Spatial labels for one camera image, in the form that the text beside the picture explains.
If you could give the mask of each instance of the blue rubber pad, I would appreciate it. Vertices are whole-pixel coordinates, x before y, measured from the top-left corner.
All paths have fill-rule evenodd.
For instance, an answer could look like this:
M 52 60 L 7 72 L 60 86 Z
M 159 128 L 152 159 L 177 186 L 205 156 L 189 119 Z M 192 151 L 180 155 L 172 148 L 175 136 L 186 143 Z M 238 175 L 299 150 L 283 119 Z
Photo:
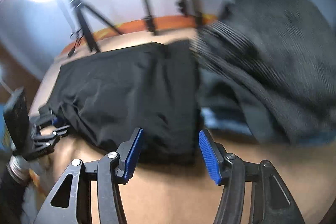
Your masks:
M 202 151 L 205 165 L 208 169 L 209 176 L 218 185 L 221 182 L 221 174 L 219 172 L 219 161 L 215 156 L 211 145 L 205 136 L 203 130 L 198 135 L 199 148 Z
M 129 180 L 133 177 L 135 167 L 137 165 L 139 155 L 141 152 L 143 139 L 144 139 L 143 130 L 140 129 L 138 135 L 135 138 L 131 151 L 128 154 L 127 159 L 125 160 L 125 173 L 123 175 L 123 178 L 126 180 Z

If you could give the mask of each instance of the black tripod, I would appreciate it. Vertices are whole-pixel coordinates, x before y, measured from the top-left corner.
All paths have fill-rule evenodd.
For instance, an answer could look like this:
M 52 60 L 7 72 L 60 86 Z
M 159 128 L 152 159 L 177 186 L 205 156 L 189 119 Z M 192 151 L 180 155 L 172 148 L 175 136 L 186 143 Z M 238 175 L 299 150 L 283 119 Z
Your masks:
M 100 49 L 99 49 L 99 46 L 97 45 L 95 39 L 93 38 L 90 27 L 88 26 L 88 24 L 85 20 L 85 17 L 82 13 L 83 8 L 88 9 L 93 15 L 95 15 L 97 18 L 99 18 L 102 22 L 104 22 L 106 25 L 108 25 L 111 29 L 115 30 L 118 34 L 123 34 L 112 23 L 110 23 L 105 17 L 103 17 L 94 8 L 92 8 L 90 5 L 86 4 L 82 0 L 71 0 L 70 4 L 75 11 L 75 14 L 76 14 L 76 17 L 77 17 L 77 20 L 78 20 L 78 24 L 82 28 L 83 35 L 86 39 L 87 45 L 88 45 L 91 52 L 93 50 L 96 50 L 97 52 L 100 52 Z

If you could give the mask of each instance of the tan tabletop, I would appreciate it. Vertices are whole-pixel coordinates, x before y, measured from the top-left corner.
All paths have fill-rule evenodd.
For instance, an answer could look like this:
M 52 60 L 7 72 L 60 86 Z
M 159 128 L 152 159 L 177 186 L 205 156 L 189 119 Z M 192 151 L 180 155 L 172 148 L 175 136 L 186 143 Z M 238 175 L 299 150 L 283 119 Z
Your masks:
M 147 42 L 169 43 L 174 39 L 195 35 L 193 29 L 166 32 L 153 37 L 148 32 L 125 34 L 102 40 L 102 51 L 135 46 Z M 70 59 L 61 55 L 49 68 L 31 106 L 30 114 L 38 113 L 53 89 L 62 64 L 88 55 L 81 46 Z M 214 137 L 228 152 L 242 160 L 259 163 L 270 160 L 283 178 L 306 224 L 317 224 L 336 197 L 336 143 L 320 147 L 294 148 L 282 145 L 242 144 Z M 53 177 L 56 181 L 72 159 L 84 162 L 103 156 L 93 146 L 78 137 L 61 139 L 51 155 Z M 223 187 L 209 178 L 203 159 L 198 155 L 194 166 L 137 165 L 133 178 L 120 185 L 121 198 L 129 224 L 207 224 L 213 223 Z M 248 223 L 251 184 L 246 184 L 242 223 Z M 96 182 L 91 191 L 93 223 L 99 223 Z

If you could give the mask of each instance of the folded black garment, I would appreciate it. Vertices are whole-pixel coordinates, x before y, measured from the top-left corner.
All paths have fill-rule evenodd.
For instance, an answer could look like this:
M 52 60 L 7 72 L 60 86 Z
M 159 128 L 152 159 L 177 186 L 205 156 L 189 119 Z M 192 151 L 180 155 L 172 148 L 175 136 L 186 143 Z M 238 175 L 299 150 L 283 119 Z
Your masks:
M 223 15 L 199 31 L 192 49 L 226 86 L 220 96 L 238 103 L 253 136 L 291 144 L 334 140 L 336 39 L 318 8 L 309 0 L 234 0 Z M 213 104 L 213 87 L 201 84 L 200 106 L 222 117 L 228 105 Z
M 147 162 L 189 163 L 196 135 L 196 62 L 189 41 L 96 53 L 61 67 L 52 110 L 89 143 L 115 151 L 144 129 Z

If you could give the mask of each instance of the gray garment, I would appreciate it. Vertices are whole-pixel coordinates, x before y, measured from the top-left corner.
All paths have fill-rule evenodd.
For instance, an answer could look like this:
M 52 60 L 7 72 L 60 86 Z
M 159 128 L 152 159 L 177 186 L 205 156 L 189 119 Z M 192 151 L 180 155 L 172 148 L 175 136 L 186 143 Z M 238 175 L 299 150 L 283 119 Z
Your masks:
M 199 63 L 251 92 L 270 113 L 270 134 L 283 131 L 292 144 L 335 136 L 336 40 L 318 8 L 308 0 L 235 0 L 228 10 L 199 31 Z M 253 135 L 258 126 L 250 126 Z

